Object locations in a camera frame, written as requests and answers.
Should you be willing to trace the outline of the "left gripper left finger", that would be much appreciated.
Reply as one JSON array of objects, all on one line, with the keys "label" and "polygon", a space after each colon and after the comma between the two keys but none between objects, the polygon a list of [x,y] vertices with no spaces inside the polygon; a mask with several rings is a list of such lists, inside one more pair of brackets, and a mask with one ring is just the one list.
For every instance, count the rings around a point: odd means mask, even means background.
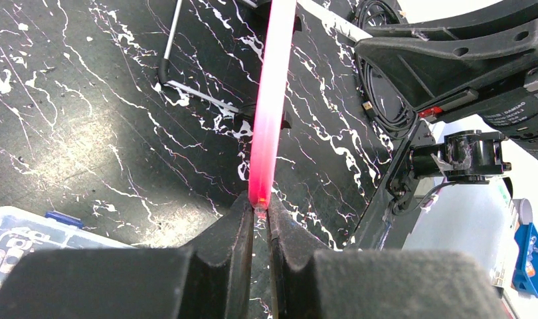
[{"label": "left gripper left finger", "polygon": [[253,224],[241,193],[181,247],[31,253],[0,288],[0,318],[245,318]]}]

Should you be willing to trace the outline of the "pink framed whiteboard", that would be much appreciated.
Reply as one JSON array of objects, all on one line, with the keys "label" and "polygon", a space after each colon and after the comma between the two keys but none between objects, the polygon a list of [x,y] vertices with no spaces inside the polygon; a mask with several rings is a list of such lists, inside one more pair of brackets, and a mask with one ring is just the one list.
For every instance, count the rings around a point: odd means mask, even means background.
[{"label": "pink framed whiteboard", "polygon": [[248,199],[261,217],[269,208],[284,110],[296,1],[273,1],[270,8],[248,176]]}]

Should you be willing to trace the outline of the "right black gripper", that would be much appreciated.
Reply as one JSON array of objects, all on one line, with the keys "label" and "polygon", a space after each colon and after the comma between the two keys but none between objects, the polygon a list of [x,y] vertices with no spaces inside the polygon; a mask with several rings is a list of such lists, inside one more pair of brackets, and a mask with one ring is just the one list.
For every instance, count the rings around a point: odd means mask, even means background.
[{"label": "right black gripper", "polygon": [[416,111],[454,120],[499,104],[538,109],[538,1],[366,31],[355,52]]}]

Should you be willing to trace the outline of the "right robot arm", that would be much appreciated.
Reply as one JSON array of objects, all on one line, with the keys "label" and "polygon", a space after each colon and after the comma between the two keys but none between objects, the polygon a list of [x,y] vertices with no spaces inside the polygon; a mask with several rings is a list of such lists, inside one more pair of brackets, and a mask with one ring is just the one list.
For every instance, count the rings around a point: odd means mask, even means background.
[{"label": "right robot arm", "polygon": [[429,122],[477,115],[538,160],[538,1],[499,1],[404,23],[380,1],[359,6],[355,52]]}]

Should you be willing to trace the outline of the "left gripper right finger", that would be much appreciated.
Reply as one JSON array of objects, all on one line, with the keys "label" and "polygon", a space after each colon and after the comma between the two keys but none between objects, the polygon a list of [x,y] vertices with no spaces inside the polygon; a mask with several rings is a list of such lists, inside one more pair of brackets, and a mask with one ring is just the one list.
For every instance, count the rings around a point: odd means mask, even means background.
[{"label": "left gripper right finger", "polygon": [[267,211],[275,318],[505,318],[484,270],[451,251],[335,251],[277,197]]}]

